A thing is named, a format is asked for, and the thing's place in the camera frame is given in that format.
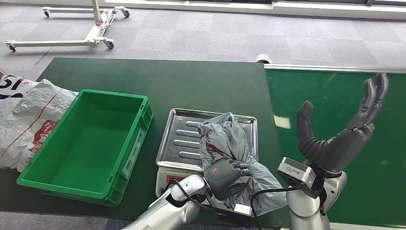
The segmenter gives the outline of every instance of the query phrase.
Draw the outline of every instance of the gray carpet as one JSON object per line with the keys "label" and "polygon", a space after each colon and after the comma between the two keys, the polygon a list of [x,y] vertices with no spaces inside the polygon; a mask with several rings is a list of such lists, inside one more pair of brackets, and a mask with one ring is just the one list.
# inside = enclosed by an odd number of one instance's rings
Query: gray carpet
{"label": "gray carpet", "polygon": [[[105,34],[115,47],[0,46],[0,68],[35,80],[54,57],[254,61],[266,53],[279,64],[406,67],[406,23],[270,15],[131,10]],[[0,3],[0,42],[79,40],[91,14],[51,14],[41,6]],[[104,230],[106,219],[0,213],[0,229]],[[114,221],[108,228],[114,229]]]}

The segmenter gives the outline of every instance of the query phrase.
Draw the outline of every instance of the dark green tabletop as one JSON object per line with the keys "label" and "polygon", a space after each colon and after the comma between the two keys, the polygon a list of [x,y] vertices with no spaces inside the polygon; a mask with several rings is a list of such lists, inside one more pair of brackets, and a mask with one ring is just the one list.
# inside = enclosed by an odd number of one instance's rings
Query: dark green tabletop
{"label": "dark green tabletop", "polygon": [[[275,169],[281,160],[265,71],[259,63],[55,58],[41,77],[65,89],[145,95],[154,119],[118,207],[40,194],[15,184],[17,172],[0,170],[0,211],[135,219],[157,198],[155,158],[172,108],[232,112],[258,120],[259,160]],[[262,225],[287,226],[288,212],[266,215]],[[197,223],[225,224],[202,210]]]}
{"label": "dark green tabletop", "polygon": [[[294,144],[297,109],[311,101],[313,133],[329,139],[356,114],[362,83],[375,72],[270,69],[266,76],[275,116],[292,124],[290,129],[277,127],[282,155],[301,161]],[[388,78],[387,97],[373,121],[375,132],[344,170],[347,184],[328,211],[331,222],[406,226],[406,74],[388,73]]]}

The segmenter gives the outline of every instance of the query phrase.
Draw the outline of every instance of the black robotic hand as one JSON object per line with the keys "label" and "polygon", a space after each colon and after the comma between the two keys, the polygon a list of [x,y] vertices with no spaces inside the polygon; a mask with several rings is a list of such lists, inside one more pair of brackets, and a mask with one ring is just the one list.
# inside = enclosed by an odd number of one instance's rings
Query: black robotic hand
{"label": "black robotic hand", "polygon": [[313,136],[310,125],[313,105],[309,101],[302,105],[296,115],[298,148],[311,163],[336,174],[360,152],[373,133],[371,122],[381,108],[388,89],[386,73],[378,73],[375,81],[376,86],[372,79],[364,82],[364,97],[359,111],[344,130],[326,141]]}
{"label": "black robotic hand", "polygon": [[244,190],[245,184],[232,184],[241,176],[248,175],[251,172],[246,164],[227,158],[219,159],[204,170],[206,182],[218,200],[225,200]]}

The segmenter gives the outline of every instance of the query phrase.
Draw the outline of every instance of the stainless steel tray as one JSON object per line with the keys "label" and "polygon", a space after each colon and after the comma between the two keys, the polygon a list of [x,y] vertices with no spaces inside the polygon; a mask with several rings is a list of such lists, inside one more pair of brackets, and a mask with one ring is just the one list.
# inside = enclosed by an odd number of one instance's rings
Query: stainless steel tray
{"label": "stainless steel tray", "polygon": [[[202,172],[200,160],[199,123],[220,113],[187,109],[172,109],[157,155],[157,165]],[[257,120],[251,116],[235,115],[241,124],[253,157],[258,159]]]}

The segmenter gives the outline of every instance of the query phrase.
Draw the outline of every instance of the white wheeled cart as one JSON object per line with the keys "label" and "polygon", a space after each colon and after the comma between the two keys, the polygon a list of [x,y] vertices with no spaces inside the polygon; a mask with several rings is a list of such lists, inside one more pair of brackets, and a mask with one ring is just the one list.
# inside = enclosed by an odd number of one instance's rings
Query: white wheeled cart
{"label": "white wheeled cart", "polygon": [[37,46],[98,46],[100,42],[113,49],[113,39],[104,37],[105,30],[112,24],[115,15],[121,11],[124,17],[128,18],[130,12],[124,6],[117,6],[112,9],[99,9],[97,0],[91,0],[93,9],[84,8],[52,8],[43,7],[44,14],[49,17],[50,13],[93,13],[95,25],[84,40],[72,41],[5,41],[6,46],[15,52],[16,47],[37,47]]}

